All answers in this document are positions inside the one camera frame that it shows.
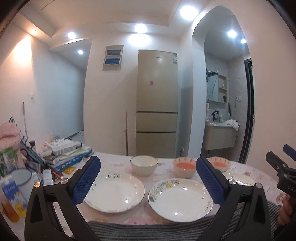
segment floral tablecloth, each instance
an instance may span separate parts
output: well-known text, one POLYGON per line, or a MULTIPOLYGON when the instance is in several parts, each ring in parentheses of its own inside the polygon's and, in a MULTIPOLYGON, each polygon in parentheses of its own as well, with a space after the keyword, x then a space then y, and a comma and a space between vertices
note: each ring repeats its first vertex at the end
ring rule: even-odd
MULTIPOLYGON (((141 203, 138 206, 134 207, 133 209, 125 213, 119 213, 119 214, 101 213, 89 207, 85 202, 78 204, 77 208, 79 209, 80 213, 82 214, 82 216, 87 222, 99 221, 99 222, 108 222, 108 223, 135 224, 135 225, 158 224, 158 223, 170 222, 166 219, 163 219, 152 210, 152 208, 149 206, 147 195, 150 188, 155 183, 161 180, 176 177, 173 171, 173 165, 172 165, 173 159, 159 158, 158 167, 154 172, 154 174, 148 177, 140 177, 133 173, 130 165, 131 157, 129 156, 119 156, 119 155, 112 155, 112 154, 105 154, 105 153, 95 153, 94 155, 98 156, 101 160, 101 164, 102 164, 101 171, 103 172, 113 171, 116 173, 132 174, 143 182, 146 193, 145 193, 144 199, 141 201, 141 203)), ((77 168, 81 168, 83 164, 84 164, 83 162, 77 164, 77 168)), ((254 182, 260 182, 264 187, 267 200, 276 204, 281 204, 282 198, 284 197, 284 193, 276 187, 277 182, 267 174, 253 167, 250 167, 248 165, 244 165, 241 163, 237 163, 237 162, 231 162, 229 171, 242 173, 244 175, 250 176, 254 180, 254 182)), ((72 175, 73 173, 71 175, 65 175, 65 177, 70 178, 72 175)), ((195 173, 191 179, 201 182, 201 179, 197 173, 195 173)), ((72 232, 62 215, 59 205, 57 203, 54 203, 54 207, 65 233, 71 236, 72 232)), ((218 209, 219 209, 219 205, 214 204, 214 207, 212 208, 212 210, 208 215, 214 215, 218 211, 218 209)), ((13 224, 9 221, 8 223, 10 224, 12 230, 17 234, 17 236, 21 240, 24 240, 23 229, 21 230, 19 229, 22 224, 17 224, 18 227, 16 227, 16 224, 13 224)))

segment refrigerator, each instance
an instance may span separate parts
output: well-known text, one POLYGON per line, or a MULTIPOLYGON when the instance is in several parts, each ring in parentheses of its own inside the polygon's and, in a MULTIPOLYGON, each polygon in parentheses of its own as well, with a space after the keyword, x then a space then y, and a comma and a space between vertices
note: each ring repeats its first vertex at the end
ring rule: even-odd
POLYGON ((177 54, 139 50, 136 154, 175 158, 177 119, 177 54))

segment blue book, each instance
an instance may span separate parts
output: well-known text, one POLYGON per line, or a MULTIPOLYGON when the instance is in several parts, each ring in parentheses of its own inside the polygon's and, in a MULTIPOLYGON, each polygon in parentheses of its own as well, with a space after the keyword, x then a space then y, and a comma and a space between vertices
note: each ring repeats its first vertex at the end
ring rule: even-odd
POLYGON ((88 157, 93 153, 92 149, 90 149, 87 153, 81 154, 79 156, 71 157, 69 159, 59 161, 55 165, 49 165, 55 172, 61 173, 62 171, 66 170, 70 166, 73 166, 77 162, 80 162, 83 157, 88 157))

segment door frame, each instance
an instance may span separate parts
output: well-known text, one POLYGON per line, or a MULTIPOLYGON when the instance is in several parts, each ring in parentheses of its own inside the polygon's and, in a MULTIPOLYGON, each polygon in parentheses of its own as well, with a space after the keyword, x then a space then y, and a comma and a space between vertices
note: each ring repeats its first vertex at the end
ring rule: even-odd
POLYGON ((248 107, 247 107, 247 121, 246 130, 244 133, 244 142, 242 145, 241 154, 239 157, 239 162, 245 164, 250 150, 250 144, 253 135, 253 126, 255 120, 255 90, 254 90, 254 80, 252 74, 252 60, 244 60, 244 66, 247 75, 247 94, 248 94, 248 107))

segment stack of books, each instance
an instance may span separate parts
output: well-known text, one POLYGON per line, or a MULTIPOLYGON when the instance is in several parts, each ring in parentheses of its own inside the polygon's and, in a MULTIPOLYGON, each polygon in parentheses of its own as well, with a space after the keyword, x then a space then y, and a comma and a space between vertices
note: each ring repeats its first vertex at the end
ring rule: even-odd
POLYGON ((45 162, 49 167, 58 173, 66 170, 70 166, 73 166, 77 162, 80 162, 83 157, 88 157, 93 153, 92 149, 87 146, 80 147, 63 155, 59 155, 55 158, 45 159, 45 162))

